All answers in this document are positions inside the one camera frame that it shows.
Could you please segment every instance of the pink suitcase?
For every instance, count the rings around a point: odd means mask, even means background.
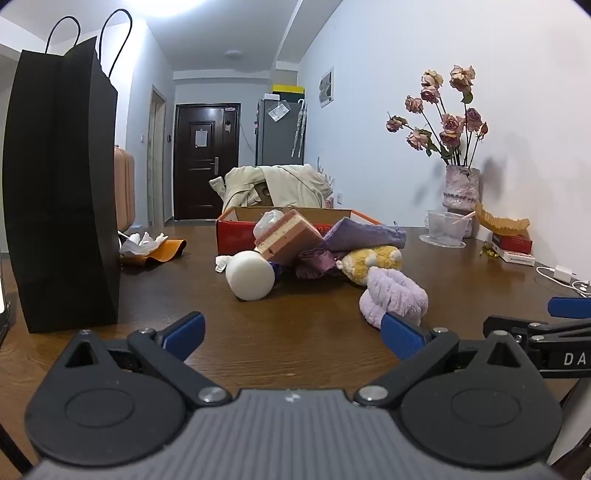
[[[117,229],[125,232],[135,220],[134,157],[115,147],[115,208]]]

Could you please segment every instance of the refrigerator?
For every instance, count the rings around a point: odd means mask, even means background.
[[[277,100],[261,100],[258,105],[256,129],[256,165],[303,165],[304,149],[298,158],[300,140],[291,156],[297,130],[300,104],[288,102],[290,111],[275,122],[267,113],[277,106]]]

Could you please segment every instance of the wooden table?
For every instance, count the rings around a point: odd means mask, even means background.
[[[165,232],[187,240],[182,258],[151,271],[125,269],[119,323],[97,329],[101,337],[124,338],[139,327],[162,329],[200,310],[207,319],[206,339],[188,362],[234,394],[240,387],[342,387],[351,394],[397,364],[359,312],[361,287],[337,278],[290,280],[261,301],[242,302],[225,275],[214,271],[213,226],[176,226]],[[438,248],[418,239],[423,232],[408,229],[403,272],[429,295],[426,329],[445,326],[462,338],[480,339],[488,315],[550,320],[548,299],[567,294],[531,267],[480,256],[481,242],[470,240],[461,250]],[[9,262],[2,268],[17,321],[0,349],[0,422],[34,459],[23,428],[25,408],[75,332],[30,335]],[[549,385],[561,398],[573,383]],[[2,480],[19,477],[2,455],[0,472]]]

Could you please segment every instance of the beige coat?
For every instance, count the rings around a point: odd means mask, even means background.
[[[223,212],[238,206],[253,206],[260,201],[254,187],[267,182],[277,207],[324,207],[332,188],[311,165],[276,165],[233,168],[224,179],[209,182],[222,198]]]

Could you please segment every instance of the book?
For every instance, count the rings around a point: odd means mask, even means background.
[[[527,265],[529,267],[535,266],[535,257],[533,255],[503,250],[497,244],[492,244],[492,249],[507,263],[516,263],[519,265]]]
[[[492,242],[505,251],[519,252],[529,255],[531,253],[532,241],[525,235],[508,236],[492,235]]]

